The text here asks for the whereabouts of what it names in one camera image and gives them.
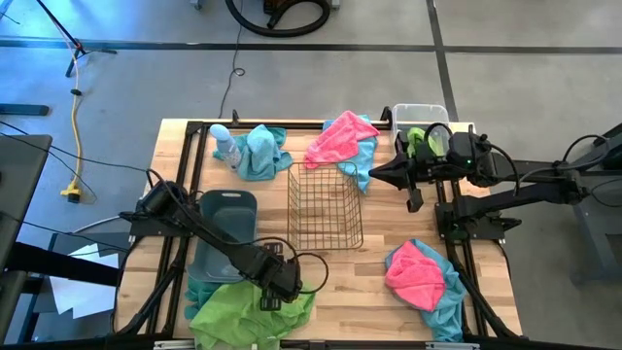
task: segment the yellow cable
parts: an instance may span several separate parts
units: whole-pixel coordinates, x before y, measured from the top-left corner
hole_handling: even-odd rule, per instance
[[[74,69],[76,69],[76,83],[74,85],[74,89],[79,90],[78,85],[79,85],[79,80],[80,80],[80,70],[78,69],[78,59],[74,55],[74,51],[71,49],[71,44],[69,44],[69,39],[65,37],[65,33],[62,32],[58,24],[56,24],[55,22],[53,23],[56,29],[58,29],[58,32],[60,33],[62,40],[65,42],[65,45],[67,45],[67,50],[69,50],[69,53],[71,54],[71,59],[74,61]],[[74,139],[76,140],[76,149],[77,149],[77,156],[78,156],[76,158],[76,174],[80,176],[81,171],[82,171],[82,160],[80,159],[82,157],[82,142],[80,141],[80,134],[78,132],[78,122],[76,120],[77,117],[78,117],[78,95],[74,94],[74,101],[71,107],[71,126],[74,130]],[[67,190],[61,192],[61,194],[66,195],[71,191],[79,191],[78,177],[76,175],[74,175],[71,182],[67,186]]]

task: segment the gray concrete floor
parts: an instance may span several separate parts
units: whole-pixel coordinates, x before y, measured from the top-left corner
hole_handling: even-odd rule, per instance
[[[245,1],[249,18],[264,22],[260,1]],[[237,33],[216,0],[200,13],[183,0],[47,3],[84,39],[232,43]],[[618,1],[437,0],[436,6],[446,45],[622,46]],[[58,38],[34,0],[14,1],[7,14],[21,25],[3,18],[0,36]],[[316,14],[313,6],[296,6],[284,25]],[[425,0],[342,0],[327,26],[309,36],[275,41],[245,32],[242,42],[429,45],[432,35]],[[161,119],[218,115],[232,55],[121,51],[85,57],[79,113],[85,155],[147,166]],[[0,49],[0,100],[51,106],[47,117],[3,120],[48,133],[56,146],[72,151],[73,80],[63,77],[68,59],[66,50]],[[557,159],[577,136],[621,121],[622,56],[448,54],[447,60],[460,120],[475,122],[516,158]],[[385,105],[443,104],[433,53],[255,51],[241,52],[238,66],[247,74],[234,78],[226,116],[236,108],[243,118],[328,119],[352,109],[377,118]],[[141,174],[87,164],[84,178],[99,199],[74,205],[58,194],[70,176],[50,158],[27,220],[77,228],[132,209],[145,184]],[[569,274],[586,264],[571,210],[536,204],[506,215],[524,220],[508,234],[506,249],[525,335],[622,347],[622,289],[570,282]],[[49,235],[24,227],[19,239],[47,246]]]

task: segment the white paper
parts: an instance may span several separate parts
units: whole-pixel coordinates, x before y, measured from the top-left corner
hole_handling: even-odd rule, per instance
[[[88,254],[88,255],[80,255],[76,257],[77,259],[85,259],[91,261],[91,259],[99,258],[99,254],[97,252],[97,244],[91,244],[89,246],[85,246],[70,255],[77,254]],[[54,302],[56,303],[56,310],[61,314],[75,305],[75,298],[80,298],[80,291],[75,288],[75,281],[69,280],[67,278],[62,277],[53,277],[50,276],[50,282],[52,284],[52,292],[54,295]]]
[[[70,255],[75,258],[110,267],[119,267],[119,254],[99,257],[97,244],[85,246]],[[50,277],[56,309],[61,314],[73,308],[74,319],[110,310],[115,305],[115,287],[73,281],[62,277]]]
[[[96,263],[102,263],[117,268],[119,267],[119,254],[100,258]],[[90,289],[90,292],[92,292],[91,297],[87,301],[74,306],[74,319],[112,310],[115,307],[115,287],[102,285],[92,286],[95,288]]]

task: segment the cloth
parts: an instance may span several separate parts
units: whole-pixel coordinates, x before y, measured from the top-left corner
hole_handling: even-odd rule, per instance
[[[380,132],[351,111],[344,112],[307,148],[304,162],[314,169],[322,162],[339,162],[359,153],[357,141],[377,136]]]
[[[201,282],[188,277],[188,289],[184,296],[191,304],[184,309],[184,317],[187,320],[192,320],[221,285],[220,283]]]
[[[417,153],[417,149],[415,146],[424,141],[425,133],[426,131],[419,127],[411,127],[408,130],[408,133],[406,134],[408,138],[408,148],[406,149],[406,152],[408,153],[409,157],[415,156],[415,154]],[[435,155],[444,155],[443,147],[441,144],[436,143],[436,141],[434,141],[431,137],[428,138],[428,143],[430,144],[430,148]]]
[[[428,312],[434,311],[445,292],[440,267],[412,242],[404,243],[393,253],[385,283],[400,298]]]
[[[309,321],[315,294],[284,302],[279,311],[260,311],[260,298],[261,290],[249,281],[220,287],[190,322],[196,342],[203,349],[211,349],[219,341],[278,349],[279,339]]]
[[[360,119],[369,123],[369,117],[367,115],[359,116]],[[322,126],[322,130],[329,128],[335,121],[326,121]],[[346,175],[353,176],[357,174],[357,180],[359,183],[359,189],[363,193],[367,193],[367,186],[369,185],[369,170],[373,167],[373,154],[376,152],[378,141],[374,136],[367,137],[358,142],[359,153],[351,157],[348,162],[340,162],[337,164],[339,170]]]
[[[417,239],[409,242],[415,245],[426,257],[432,258],[443,273],[445,281],[445,293],[438,301],[433,312],[421,311],[421,316],[428,327],[432,329],[432,335],[436,341],[460,342],[463,340],[462,332],[462,301],[467,293],[465,286],[460,282],[458,272],[454,270],[452,264]],[[389,268],[393,262],[393,252],[385,259],[385,266]]]
[[[281,151],[285,144],[287,130],[282,127],[265,127],[261,124],[250,133],[233,136],[240,150],[242,160],[237,174],[247,181],[272,180],[276,173],[292,165],[292,156]],[[223,160],[223,155],[214,151],[214,158]]]

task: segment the yellow extension cord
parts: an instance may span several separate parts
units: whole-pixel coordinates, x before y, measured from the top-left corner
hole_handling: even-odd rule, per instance
[[[74,85],[74,89],[78,90],[78,83],[80,80],[80,70],[78,69],[78,59],[74,55],[74,51],[71,49],[71,44],[69,44],[69,40],[65,37],[65,33],[62,32],[62,30],[58,27],[56,23],[54,23],[54,25],[56,26],[56,29],[58,29],[58,32],[62,36],[62,39],[64,40],[65,44],[67,45],[67,49],[69,50],[69,53],[71,54],[71,59],[74,61],[74,69],[76,70],[76,83]],[[82,190],[78,186],[78,180],[79,180],[78,177],[81,175],[81,172],[82,172],[82,160],[81,160],[82,142],[80,141],[80,133],[78,132],[78,122],[76,120],[77,116],[78,116],[78,95],[74,94],[74,102],[71,107],[71,126],[74,130],[74,139],[76,140],[76,149],[77,149],[76,151],[77,151],[77,156],[78,156],[76,158],[76,169],[75,169],[77,175],[73,176],[73,178],[71,179],[71,182],[67,186],[67,189],[61,191],[60,194],[66,195],[66,196],[69,196],[70,194],[76,194],[78,197],[80,197],[82,196]]]

